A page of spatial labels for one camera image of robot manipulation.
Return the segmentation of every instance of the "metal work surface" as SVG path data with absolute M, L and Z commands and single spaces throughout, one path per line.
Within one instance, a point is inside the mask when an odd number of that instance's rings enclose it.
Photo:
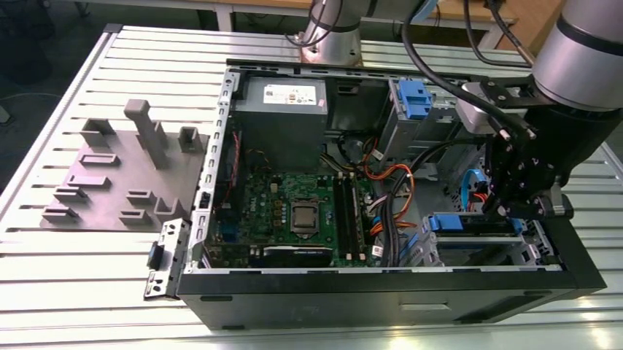
M 367 66 L 414 69 L 399 44 L 365 42 L 362 51 Z M 437 71 L 525 74 L 486 66 L 467 49 L 419 51 Z M 507 52 L 489 55 L 519 60 Z M 142 98 L 166 132 L 191 126 L 214 134 L 227 58 L 298 61 L 298 50 L 281 36 L 263 34 L 126 27 L 102 36 L 0 197 L 0 344 L 54 343 L 63 349 L 623 348 L 623 170 L 609 147 L 575 169 L 565 188 L 577 210 L 573 223 L 609 288 L 483 327 L 210 331 L 183 302 L 143 301 L 147 253 L 158 233 L 39 228 L 43 207 L 85 143 L 86 120 L 109 118 L 118 130 L 135 130 L 123 109 L 130 98 Z

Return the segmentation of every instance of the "power supply label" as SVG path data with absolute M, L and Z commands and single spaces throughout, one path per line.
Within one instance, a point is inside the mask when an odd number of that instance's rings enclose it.
M 266 104 L 301 104 L 315 106 L 315 87 L 301 85 L 266 85 Z

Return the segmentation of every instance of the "metal bracket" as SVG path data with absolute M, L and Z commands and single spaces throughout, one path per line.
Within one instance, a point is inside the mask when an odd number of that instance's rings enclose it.
M 535 87 L 535 78 L 531 75 L 527 77 L 485 78 L 481 81 L 481 89 L 489 100 L 505 109 L 554 106 L 555 103 L 543 96 Z
M 175 219 L 163 224 L 161 237 L 150 251 L 147 279 L 143 300 L 179 300 L 177 295 L 179 278 L 185 267 L 186 247 L 190 237 L 190 223 Z

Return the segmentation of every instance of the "white label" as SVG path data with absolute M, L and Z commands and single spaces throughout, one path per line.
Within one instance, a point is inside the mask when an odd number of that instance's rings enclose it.
M 383 257 L 383 247 L 382 246 L 373 246 L 373 255 L 375 257 Z
M 301 85 L 266 85 L 265 103 L 315 106 L 315 87 Z
M 383 159 L 383 153 L 377 151 L 377 149 L 373 150 L 373 156 L 377 158 L 378 161 Z

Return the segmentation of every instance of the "wooden table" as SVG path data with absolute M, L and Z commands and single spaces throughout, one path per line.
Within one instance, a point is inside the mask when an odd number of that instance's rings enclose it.
M 237 12 L 307 17 L 313 0 L 82 0 L 81 2 L 210 10 L 217 12 L 219 30 L 234 31 L 233 16 Z M 481 40 L 481 49 L 494 49 L 503 37 L 503 33 L 491 18 L 491 12 L 483 8 L 483 3 L 485 0 L 477 0 L 473 4 L 470 11 L 473 27 L 475 30 L 487 31 Z M 445 0 L 441 2 L 439 7 L 442 10 L 439 26 L 446 28 L 466 28 L 463 22 L 463 0 Z M 503 7 L 501 12 L 507 23 L 517 22 L 517 15 L 506 7 Z M 437 11 L 418 24 L 422 26 L 435 26 L 435 18 Z M 365 18 L 363 20 L 393 23 L 391 20 L 377 18 Z
M 233 14 L 235 12 L 251 12 L 270 15 L 297 15 L 307 16 L 313 0 L 191 0 L 198 4 L 214 4 L 218 15 L 218 24 L 222 31 L 233 31 Z M 491 11 L 485 8 L 485 0 L 473 0 L 470 7 L 470 16 L 475 30 L 487 31 L 479 43 L 481 49 L 493 49 L 497 47 L 503 33 L 498 28 L 491 17 Z M 463 19 L 463 0 L 445 0 L 439 3 L 442 11 L 442 21 L 439 26 L 446 28 L 466 28 Z M 517 22 L 517 15 L 507 7 L 501 9 L 501 15 L 509 24 Z M 434 26 L 438 11 L 431 13 L 419 25 Z M 389 22 L 391 20 L 379 20 L 377 18 L 365 18 L 363 20 Z

